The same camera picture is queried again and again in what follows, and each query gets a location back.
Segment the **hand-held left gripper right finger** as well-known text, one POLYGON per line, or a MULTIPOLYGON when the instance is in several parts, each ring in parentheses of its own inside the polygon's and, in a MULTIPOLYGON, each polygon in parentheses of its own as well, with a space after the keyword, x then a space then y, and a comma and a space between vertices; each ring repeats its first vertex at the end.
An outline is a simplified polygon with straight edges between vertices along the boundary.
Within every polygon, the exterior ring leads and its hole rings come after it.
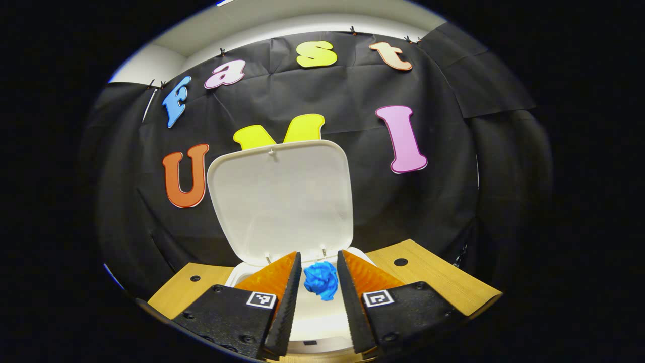
POLYGON ((411 355, 466 323, 427 282, 403 283, 347 250, 337 273, 355 353, 411 355))

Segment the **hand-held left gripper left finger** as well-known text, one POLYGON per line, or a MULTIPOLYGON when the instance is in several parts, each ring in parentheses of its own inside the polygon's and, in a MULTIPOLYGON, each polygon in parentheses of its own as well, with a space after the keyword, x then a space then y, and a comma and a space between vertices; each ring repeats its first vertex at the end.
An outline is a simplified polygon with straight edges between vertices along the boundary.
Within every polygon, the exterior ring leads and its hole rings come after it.
POLYGON ((287 353, 301 273, 293 251, 235 287, 208 287, 174 322, 233 353, 278 359, 287 353))

